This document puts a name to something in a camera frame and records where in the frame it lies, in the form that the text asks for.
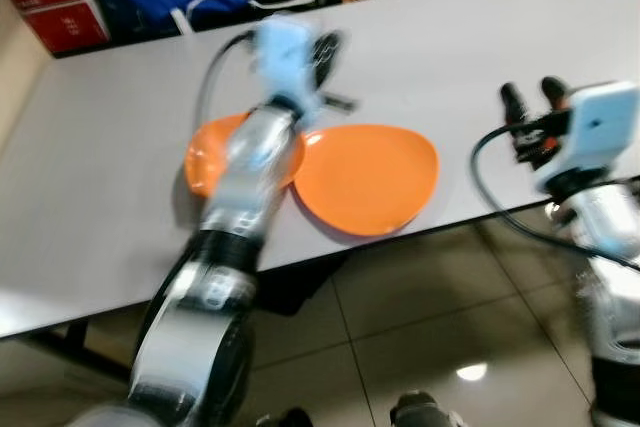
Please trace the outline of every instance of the orange plate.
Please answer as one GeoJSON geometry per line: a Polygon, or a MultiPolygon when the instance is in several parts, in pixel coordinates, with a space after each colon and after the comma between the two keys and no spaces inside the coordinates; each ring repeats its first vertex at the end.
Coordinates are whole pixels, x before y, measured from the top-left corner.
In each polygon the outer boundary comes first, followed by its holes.
{"type": "MultiPolygon", "coordinates": [[[[227,168],[227,141],[248,116],[249,114],[240,114],[223,117],[198,129],[189,143],[184,159],[184,173],[191,192],[203,197],[208,197],[213,192],[218,179],[227,168]]],[[[293,180],[302,165],[304,154],[304,140],[298,137],[284,185],[293,180]]]]}
{"type": "Polygon", "coordinates": [[[346,125],[307,135],[295,186],[320,219],[356,235],[384,235],[415,217],[438,178],[431,142],[410,130],[346,125]]]}

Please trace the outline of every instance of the silver robot arm segment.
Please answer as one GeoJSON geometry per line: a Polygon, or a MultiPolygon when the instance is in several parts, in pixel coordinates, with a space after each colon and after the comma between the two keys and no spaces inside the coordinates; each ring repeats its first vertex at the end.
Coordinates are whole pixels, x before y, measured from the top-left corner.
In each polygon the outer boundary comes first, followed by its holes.
{"type": "Polygon", "coordinates": [[[271,17],[252,40],[268,100],[227,145],[191,254],[150,312],[126,404],[90,412],[73,427],[225,426],[244,397],[260,250],[296,137],[320,107],[307,26],[271,17]]]}

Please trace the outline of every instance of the tiled floor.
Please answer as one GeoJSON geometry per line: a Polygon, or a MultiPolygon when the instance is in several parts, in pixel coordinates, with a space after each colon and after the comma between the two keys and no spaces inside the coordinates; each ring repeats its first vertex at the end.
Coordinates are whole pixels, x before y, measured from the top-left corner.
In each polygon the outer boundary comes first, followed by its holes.
{"type": "MultiPolygon", "coordinates": [[[[539,212],[521,217],[544,225],[539,212]]],[[[256,312],[255,368],[234,426],[295,406],[318,427],[388,426],[398,396],[420,388],[473,427],[586,427],[589,366],[567,277],[554,252],[496,221],[355,254],[297,316],[256,312]],[[467,366],[486,372],[464,380],[467,366]]],[[[137,319],[105,317],[90,342],[126,358],[137,319]]],[[[67,417],[109,397],[58,395],[67,417]]],[[[63,425],[22,415],[12,425],[63,425]]]]}

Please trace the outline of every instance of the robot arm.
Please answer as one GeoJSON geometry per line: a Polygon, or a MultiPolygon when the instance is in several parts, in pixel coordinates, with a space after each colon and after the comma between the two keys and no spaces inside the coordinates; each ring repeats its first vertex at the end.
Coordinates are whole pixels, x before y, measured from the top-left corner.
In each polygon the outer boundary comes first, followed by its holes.
{"type": "Polygon", "coordinates": [[[72,427],[224,426],[244,397],[252,357],[246,317],[259,253],[296,136],[321,104],[306,26],[271,17],[252,40],[268,100],[227,145],[227,168],[205,206],[195,248],[151,313],[126,405],[90,412],[72,427]]]}
{"type": "MultiPolygon", "coordinates": [[[[560,232],[578,246],[637,266],[640,207],[628,187],[612,182],[608,173],[631,144],[638,89],[619,82],[569,95],[562,82],[549,77],[542,87],[554,110],[547,116],[549,128],[513,133],[518,161],[531,164],[536,187],[551,195],[547,214],[560,232]]],[[[501,93],[507,123],[526,122],[515,87],[507,84],[501,93]]],[[[640,271],[598,256],[579,260],[572,259],[578,265],[576,295],[592,355],[593,423],[640,426],[640,271]]]]}

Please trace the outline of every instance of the floor tile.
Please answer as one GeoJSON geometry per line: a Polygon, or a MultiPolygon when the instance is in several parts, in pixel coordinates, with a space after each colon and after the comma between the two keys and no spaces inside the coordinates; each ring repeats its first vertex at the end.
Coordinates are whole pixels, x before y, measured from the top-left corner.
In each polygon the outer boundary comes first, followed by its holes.
{"type": "Polygon", "coordinates": [[[355,343],[376,425],[411,389],[473,427],[587,427],[588,403],[524,302],[513,297],[355,343]],[[461,376],[481,375],[479,380],[461,376]],[[475,372],[459,369],[475,365],[475,372]]]}
{"type": "Polygon", "coordinates": [[[125,393],[66,384],[16,392],[0,397],[0,419],[11,427],[62,427],[98,405],[124,399],[125,393]]]}
{"type": "Polygon", "coordinates": [[[85,346],[124,365],[131,365],[147,304],[93,317],[85,346]]]}
{"type": "Polygon", "coordinates": [[[373,427],[351,347],[343,345],[256,370],[233,425],[302,407],[314,427],[373,427]]]}
{"type": "Polygon", "coordinates": [[[256,367],[347,342],[348,336],[330,281],[293,317],[255,311],[256,367]]]}
{"type": "MultiPolygon", "coordinates": [[[[542,208],[518,212],[515,216],[534,230],[552,233],[542,208]]],[[[521,291],[565,281],[571,277],[564,254],[557,249],[524,237],[500,219],[479,222],[476,227],[521,291]]]]}
{"type": "Polygon", "coordinates": [[[560,284],[524,295],[583,392],[592,399],[591,357],[571,290],[560,284]]]}
{"type": "Polygon", "coordinates": [[[335,283],[352,338],[515,293],[470,227],[355,253],[335,283]]]}

